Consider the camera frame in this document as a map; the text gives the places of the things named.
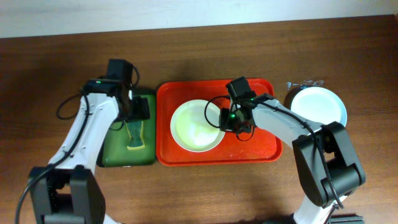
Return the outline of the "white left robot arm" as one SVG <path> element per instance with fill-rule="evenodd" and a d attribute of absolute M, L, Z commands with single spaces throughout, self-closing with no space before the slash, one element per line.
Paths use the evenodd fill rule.
<path fill-rule="evenodd" d="M 37 223 L 115 223 L 95 179 L 103 141 L 126 100 L 134 121 L 149 118 L 147 98 L 141 96 L 79 93 L 80 107 L 62 146 L 45 167 L 33 167 L 20 196 L 14 223 L 31 197 Z"/>

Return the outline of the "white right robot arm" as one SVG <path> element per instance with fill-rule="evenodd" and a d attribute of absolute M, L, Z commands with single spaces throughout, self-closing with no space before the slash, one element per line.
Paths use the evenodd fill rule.
<path fill-rule="evenodd" d="M 343 200 L 366 181 L 366 174 L 345 127 L 334 121 L 321 124 L 282 106 L 269 94 L 257 96 L 245 90 L 227 96 L 218 128 L 227 133 L 253 133 L 263 129 L 294 151 L 300 185 L 305 193 L 301 206 L 281 223 L 330 223 Z"/>

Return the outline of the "yellow green sponge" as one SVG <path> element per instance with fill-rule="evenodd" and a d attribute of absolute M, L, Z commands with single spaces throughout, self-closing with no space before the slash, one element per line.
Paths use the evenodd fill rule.
<path fill-rule="evenodd" d="M 129 144 L 127 145 L 128 150 L 140 150 L 145 148 L 144 143 L 144 125 L 143 121 L 133 121 L 126 124 L 127 133 L 129 135 Z"/>

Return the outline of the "cream white plate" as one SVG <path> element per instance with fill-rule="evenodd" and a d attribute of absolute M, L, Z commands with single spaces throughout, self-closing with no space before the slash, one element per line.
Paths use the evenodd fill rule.
<path fill-rule="evenodd" d="M 225 132 L 217 126 L 220 109 L 213 103 L 207 108 L 206 100 L 190 100 L 180 105 L 173 113 L 170 131 L 175 142 L 190 152 L 206 152 L 221 143 Z"/>

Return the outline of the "light blue plate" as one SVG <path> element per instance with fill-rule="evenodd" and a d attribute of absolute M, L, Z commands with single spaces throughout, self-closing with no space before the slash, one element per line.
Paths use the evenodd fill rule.
<path fill-rule="evenodd" d="M 336 121 L 346 126 L 348 121 L 347 110 L 340 97 L 322 87 L 313 86 L 300 90 L 293 97 L 290 110 L 323 124 Z"/>

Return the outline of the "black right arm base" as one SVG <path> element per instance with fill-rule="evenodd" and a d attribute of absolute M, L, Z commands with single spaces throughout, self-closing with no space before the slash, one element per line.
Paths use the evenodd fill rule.
<path fill-rule="evenodd" d="M 363 216 L 340 216 L 331 217 L 327 224 L 365 224 Z"/>

